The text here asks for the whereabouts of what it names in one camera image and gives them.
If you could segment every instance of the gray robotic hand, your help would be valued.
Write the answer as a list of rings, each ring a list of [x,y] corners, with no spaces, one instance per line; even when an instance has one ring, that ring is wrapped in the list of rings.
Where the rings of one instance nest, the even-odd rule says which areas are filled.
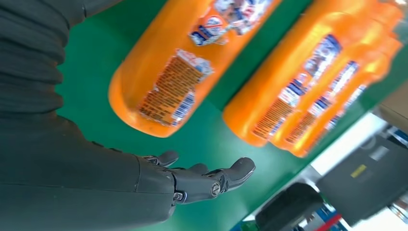
[[[230,168],[209,171],[204,164],[191,168],[172,168],[179,156],[168,151],[161,156],[145,156],[153,165],[163,167],[174,180],[174,205],[189,204],[202,200],[217,198],[220,194],[234,190],[243,185],[255,170],[255,163],[247,157],[240,158]]]

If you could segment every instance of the black machine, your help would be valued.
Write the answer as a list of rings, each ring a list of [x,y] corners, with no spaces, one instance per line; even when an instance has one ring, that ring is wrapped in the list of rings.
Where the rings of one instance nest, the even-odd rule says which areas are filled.
[[[323,206],[323,199],[311,186],[295,183],[268,202],[256,216],[260,231],[291,231]]]
[[[328,202],[353,226],[408,190],[408,150],[392,137],[375,136],[318,183]]]

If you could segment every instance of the bottle label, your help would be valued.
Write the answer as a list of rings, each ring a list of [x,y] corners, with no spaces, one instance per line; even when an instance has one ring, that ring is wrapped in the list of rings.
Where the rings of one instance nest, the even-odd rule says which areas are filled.
[[[312,82],[317,81],[332,65],[341,49],[336,38],[327,35],[315,48],[312,57],[305,62],[299,74],[280,92],[278,99],[257,123],[253,133],[263,139],[273,136],[299,104],[302,96],[313,86]]]
[[[273,0],[214,0],[207,13],[198,20],[190,37],[197,46],[228,42],[233,30],[243,35],[257,26]]]
[[[329,106],[331,106],[335,96],[338,92],[344,89],[348,81],[358,71],[358,67],[358,64],[354,61],[350,61],[346,65],[337,78],[330,84],[329,89],[324,92],[323,96],[316,100],[308,109],[306,115],[286,139],[287,142],[295,143],[303,136],[307,129],[315,123],[316,119],[321,116]]]
[[[337,125],[337,122],[339,122],[339,120],[340,120],[340,118],[343,116],[343,112],[340,112],[340,113],[338,113],[333,119],[331,119],[328,123],[327,123],[327,125],[326,125],[326,127],[325,127],[325,129],[326,129],[326,132],[327,131],[331,131],[336,125]]]
[[[354,61],[350,61],[345,69],[343,69],[339,76],[332,82],[330,85],[330,91],[327,92],[327,94],[331,98],[334,98],[344,89],[350,79],[357,73],[358,69],[359,65]]]
[[[326,69],[331,66],[340,54],[342,47],[333,35],[326,36],[304,64],[304,71],[309,75],[300,81],[308,84],[307,88],[314,86]]]
[[[195,103],[195,86],[212,73],[209,61],[177,50],[139,105],[139,113],[165,126],[178,125]]]
[[[366,88],[367,86],[365,85],[361,85],[360,87],[358,87],[357,90],[351,95],[350,99],[345,103],[344,109],[347,110],[354,103],[354,101],[356,101],[357,98],[364,92]]]

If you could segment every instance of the green table surface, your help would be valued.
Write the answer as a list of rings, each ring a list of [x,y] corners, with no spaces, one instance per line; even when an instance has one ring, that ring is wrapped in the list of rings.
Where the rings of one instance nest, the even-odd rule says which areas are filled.
[[[228,167],[242,156],[256,163],[254,175],[243,187],[216,200],[178,206],[167,222],[139,230],[230,230],[406,79],[401,73],[408,68],[404,63],[408,60],[407,49],[395,60],[389,77],[367,90],[308,158],[296,158],[271,144],[265,148],[251,147],[236,138],[221,118],[222,109],[310,2],[284,0],[189,122],[167,139],[155,138],[127,126],[113,113],[107,98],[112,74],[165,0],[126,0],[72,29],[66,49],[67,60],[60,67],[65,80],[57,90],[64,96],[65,106],[59,113],[75,121],[89,140],[138,155],[176,150],[180,154],[177,167],[198,162],[207,164],[210,169]]]

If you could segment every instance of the orange plastic bottle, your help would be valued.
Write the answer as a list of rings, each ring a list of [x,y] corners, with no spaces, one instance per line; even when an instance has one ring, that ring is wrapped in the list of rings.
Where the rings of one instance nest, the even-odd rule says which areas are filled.
[[[310,126],[305,131],[289,151],[298,157],[306,156],[317,142],[335,127],[337,121],[364,92],[366,87],[386,76],[391,67],[393,57],[402,46],[402,43],[398,41],[395,34],[385,37],[382,45],[376,51],[371,51],[367,54],[366,57],[369,58],[369,62],[360,66],[360,70],[354,78],[339,93],[337,102],[318,117],[313,126]]]
[[[316,0],[224,110],[228,127],[264,146],[344,47],[364,35],[376,0]]]
[[[281,0],[168,0],[116,71],[109,100],[133,128],[177,131]]]
[[[368,24],[364,38],[344,49],[332,68],[303,97],[296,110],[286,117],[285,122],[270,140],[275,146],[290,150],[304,132],[314,125],[317,118],[330,105],[338,102],[337,96],[342,89],[354,77],[359,67],[370,61],[372,51],[381,46],[384,34],[390,34],[404,17],[398,7],[389,3],[379,3],[373,13],[373,20]]]

